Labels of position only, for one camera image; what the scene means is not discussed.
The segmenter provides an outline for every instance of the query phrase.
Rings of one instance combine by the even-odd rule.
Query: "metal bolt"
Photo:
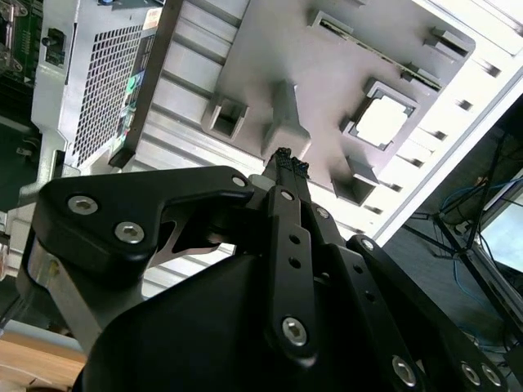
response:
[[[281,195],[284,198],[286,198],[287,200],[294,200],[294,196],[291,193],[287,192],[286,190],[282,190]]]
[[[461,364],[461,370],[465,377],[474,385],[479,386],[481,385],[480,377],[477,375],[476,372],[474,372],[474,369],[472,369],[468,363],[462,362]]]
[[[299,320],[292,317],[287,317],[283,324],[282,329],[285,337],[294,345],[302,346],[307,343],[307,332],[303,324]]]
[[[327,210],[322,207],[316,208],[316,211],[320,214],[322,218],[327,219],[329,217],[329,213],[327,212]]]
[[[483,370],[483,373],[487,376],[487,378],[496,386],[501,386],[501,380],[499,380],[498,375],[487,365],[484,363],[481,364],[481,369]]]
[[[114,234],[124,243],[140,243],[145,237],[144,230],[134,222],[118,223]]]
[[[394,373],[404,382],[405,385],[413,387],[416,385],[416,375],[414,371],[402,358],[394,355],[392,357],[392,368]]]
[[[232,177],[232,182],[237,184],[237,186],[241,186],[241,187],[247,186],[247,183],[245,182],[245,180],[243,178],[239,178],[237,176]]]
[[[69,210],[79,215],[91,215],[98,211],[98,204],[88,196],[73,196],[67,205]]]
[[[368,239],[363,238],[363,239],[361,240],[361,243],[363,244],[364,247],[366,247],[366,248],[369,249],[370,251],[373,251],[373,250],[374,250],[374,245],[373,245],[373,243],[371,243]]]

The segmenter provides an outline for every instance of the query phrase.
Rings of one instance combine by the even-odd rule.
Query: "blue cable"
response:
[[[522,180],[523,180],[523,177],[516,178],[515,180],[510,180],[510,181],[507,181],[507,182],[503,182],[502,184],[492,185],[490,188],[491,189],[498,189],[498,188],[504,187],[505,185],[513,184],[513,183],[516,183],[516,182],[519,182],[519,181],[522,181]],[[476,188],[475,186],[468,186],[467,188],[461,188],[461,189],[458,189],[458,190],[454,191],[449,196],[447,196],[447,198],[443,201],[443,203],[441,204],[441,207],[440,207],[440,211],[443,210],[445,207],[447,207],[447,205],[450,202],[450,199],[454,198],[454,196],[456,196],[457,194],[463,194],[463,193],[467,192],[468,190],[473,190],[475,188]]]
[[[498,319],[500,319],[498,313],[494,310],[494,312],[492,311],[493,309],[488,305],[487,302],[481,300],[480,298],[478,298],[477,296],[475,296],[474,294],[472,294],[471,292],[469,292],[462,284],[461,282],[459,281],[459,276],[458,276],[458,261],[457,260],[454,260],[454,281],[456,282],[456,284],[458,285],[459,289],[464,292],[465,294],[467,294],[469,297],[471,297],[474,301],[476,301],[478,304],[480,304],[483,309],[487,310],[489,313],[491,313],[492,315],[496,316]]]

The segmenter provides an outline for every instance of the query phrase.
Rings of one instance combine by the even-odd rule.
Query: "silver metal plate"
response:
[[[311,13],[318,9],[350,27],[355,39],[397,63],[412,63],[426,70],[443,86],[453,79],[470,52],[463,61],[450,60],[424,45],[431,31],[449,30],[471,48],[473,41],[410,0],[373,0],[362,7],[334,0],[251,2],[217,84],[219,93],[251,108],[232,145],[261,156],[260,147],[272,122],[274,85],[287,79],[297,85],[300,122],[312,136],[312,146],[304,157],[311,164],[311,179],[330,187],[331,178],[350,178],[347,156],[367,163],[379,174],[438,94],[427,95],[402,79],[395,64],[354,41],[319,25],[310,27]],[[342,120],[354,116],[364,102],[364,86],[371,78],[419,104],[386,151],[356,136],[345,138],[339,129]]]

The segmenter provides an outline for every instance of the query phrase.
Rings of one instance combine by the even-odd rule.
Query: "wooden surface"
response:
[[[0,380],[21,385],[72,386],[86,357],[78,351],[6,332],[0,339]]]

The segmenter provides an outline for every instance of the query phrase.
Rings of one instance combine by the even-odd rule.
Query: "screw hole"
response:
[[[372,292],[365,292],[365,298],[367,298],[372,303],[376,301],[376,297]]]
[[[76,202],[76,207],[82,210],[88,210],[91,208],[91,204],[89,202],[86,202],[85,200],[80,200]]]
[[[297,259],[294,257],[289,257],[288,263],[294,267],[295,269],[299,270],[302,267],[302,263],[300,263]]]
[[[245,182],[245,180],[243,178],[239,178],[237,176],[232,176],[232,182],[237,184],[237,186],[241,186],[241,187],[247,186],[247,183]]]
[[[299,239],[298,237],[296,237],[295,235],[292,235],[292,234],[289,235],[288,237],[289,237],[289,239],[290,239],[293,243],[299,245],[299,243],[300,243],[300,239]]]

